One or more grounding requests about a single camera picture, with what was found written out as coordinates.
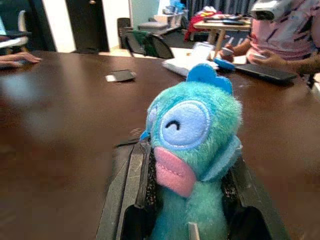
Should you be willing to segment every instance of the blue tuft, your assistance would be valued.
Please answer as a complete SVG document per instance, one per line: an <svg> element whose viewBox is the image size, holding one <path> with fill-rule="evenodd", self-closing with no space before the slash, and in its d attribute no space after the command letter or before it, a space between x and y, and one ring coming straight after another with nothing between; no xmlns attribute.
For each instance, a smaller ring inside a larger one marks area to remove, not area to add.
<svg viewBox="0 0 320 240"><path fill-rule="evenodd" d="M215 87L218 87L232 95L232 84L228 78L217 76L216 70L206 63L198 64L192 68L186 78L186 81L214 85Z"/></svg>

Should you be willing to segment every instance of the plush toy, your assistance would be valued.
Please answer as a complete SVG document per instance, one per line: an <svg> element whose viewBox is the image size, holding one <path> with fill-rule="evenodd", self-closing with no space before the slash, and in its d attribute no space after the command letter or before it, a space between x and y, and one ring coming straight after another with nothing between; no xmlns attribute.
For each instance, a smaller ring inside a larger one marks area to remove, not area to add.
<svg viewBox="0 0 320 240"><path fill-rule="evenodd" d="M141 138L151 137L163 206L150 239L188 240L190 222L201 240L227 239L221 179L240 154L241 111L230 81L207 64L152 102Z"/></svg>

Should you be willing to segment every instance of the black laptop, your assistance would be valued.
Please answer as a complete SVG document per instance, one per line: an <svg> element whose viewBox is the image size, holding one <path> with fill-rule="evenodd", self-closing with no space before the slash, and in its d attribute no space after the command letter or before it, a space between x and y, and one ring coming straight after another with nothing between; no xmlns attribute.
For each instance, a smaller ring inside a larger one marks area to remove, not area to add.
<svg viewBox="0 0 320 240"><path fill-rule="evenodd" d="M240 72L276 84L288 84L292 79L297 77L297 75L292 72L281 71L256 64L240 65L237 66L236 69Z"/></svg>

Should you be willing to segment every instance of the wall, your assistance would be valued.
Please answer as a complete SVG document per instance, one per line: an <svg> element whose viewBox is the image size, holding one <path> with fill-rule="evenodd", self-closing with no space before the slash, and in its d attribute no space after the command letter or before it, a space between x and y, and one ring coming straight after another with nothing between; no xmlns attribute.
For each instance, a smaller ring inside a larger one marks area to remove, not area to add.
<svg viewBox="0 0 320 240"><path fill-rule="evenodd" d="M65 0L42 0L57 52L76 49Z"/></svg>
<svg viewBox="0 0 320 240"><path fill-rule="evenodd" d="M129 0L102 0L109 48L118 46L118 18L129 18Z"/></svg>
<svg viewBox="0 0 320 240"><path fill-rule="evenodd" d="M148 22L158 13L159 0L131 0L133 27Z"/></svg>

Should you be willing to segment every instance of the door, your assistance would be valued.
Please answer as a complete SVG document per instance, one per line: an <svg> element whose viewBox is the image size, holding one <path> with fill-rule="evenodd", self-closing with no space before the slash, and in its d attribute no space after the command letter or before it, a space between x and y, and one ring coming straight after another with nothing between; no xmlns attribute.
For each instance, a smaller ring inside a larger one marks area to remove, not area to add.
<svg viewBox="0 0 320 240"><path fill-rule="evenodd" d="M102 0L65 0L77 50L109 52Z"/></svg>

